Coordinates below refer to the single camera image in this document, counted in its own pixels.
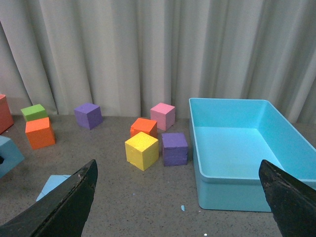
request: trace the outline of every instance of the plastic bin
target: plastic bin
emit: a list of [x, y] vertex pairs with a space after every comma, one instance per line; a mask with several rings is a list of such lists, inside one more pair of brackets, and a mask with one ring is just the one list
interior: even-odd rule
[[266, 159], [316, 189], [315, 148], [266, 100], [191, 98], [190, 135], [203, 209], [269, 212]]

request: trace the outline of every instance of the gray countertop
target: gray countertop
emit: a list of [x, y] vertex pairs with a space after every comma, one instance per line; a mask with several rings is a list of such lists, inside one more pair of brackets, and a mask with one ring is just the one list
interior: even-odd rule
[[[1, 135], [15, 142], [25, 160], [0, 179], [0, 225], [35, 203], [50, 175], [73, 174], [96, 159], [99, 175], [83, 237], [281, 236], [271, 213], [201, 209], [191, 152], [184, 166], [164, 167], [161, 154], [145, 172], [128, 163], [124, 142], [137, 118], [104, 117], [88, 130], [74, 116], [50, 116], [57, 143], [35, 151], [23, 117], [13, 118], [14, 126]], [[316, 146], [316, 125], [294, 126]], [[167, 132], [184, 132], [190, 144], [188, 119], [178, 119]]]

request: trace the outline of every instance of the red block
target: red block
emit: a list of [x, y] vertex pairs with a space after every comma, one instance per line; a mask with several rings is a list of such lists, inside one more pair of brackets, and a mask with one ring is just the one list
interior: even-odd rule
[[146, 118], [138, 118], [130, 127], [130, 137], [135, 136], [139, 132], [144, 132], [157, 138], [157, 121]]
[[25, 133], [33, 150], [56, 143], [49, 117], [26, 122]]
[[0, 95], [0, 134], [14, 124], [5, 95]]

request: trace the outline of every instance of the cube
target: cube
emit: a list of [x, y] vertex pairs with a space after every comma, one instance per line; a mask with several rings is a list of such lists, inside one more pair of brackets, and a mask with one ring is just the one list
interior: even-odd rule
[[159, 103], [150, 109], [150, 119], [157, 121], [157, 128], [167, 131], [174, 123], [176, 107]]
[[135, 136], [139, 132], [144, 132], [157, 138], [157, 121], [146, 118], [138, 118], [130, 127], [130, 137]]
[[139, 132], [125, 142], [125, 151], [127, 161], [145, 171], [159, 158], [158, 139]]
[[24, 156], [8, 138], [0, 136], [0, 178], [24, 160]]
[[0, 134], [14, 124], [5, 95], [0, 95]]
[[163, 133], [161, 137], [164, 166], [188, 164], [188, 143], [184, 134]]
[[45, 108], [40, 104], [21, 109], [21, 112], [25, 122], [48, 117]]
[[102, 123], [101, 108], [98, 105], [85, 103], [74, 109], [79, 126], [93, 129]]
[[33, 150], [56, 143], [55, 134], [48, 117], [26, 122], [25, 133]]

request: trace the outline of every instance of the curtain fold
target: curtain fold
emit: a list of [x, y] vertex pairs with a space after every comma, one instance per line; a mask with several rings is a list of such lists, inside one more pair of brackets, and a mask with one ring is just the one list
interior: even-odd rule
[[316, 123], [316, 1], [0, 0], [0, 93], [13, 114], [80, 104], [189, 117], [191, 97], [266, 99]]

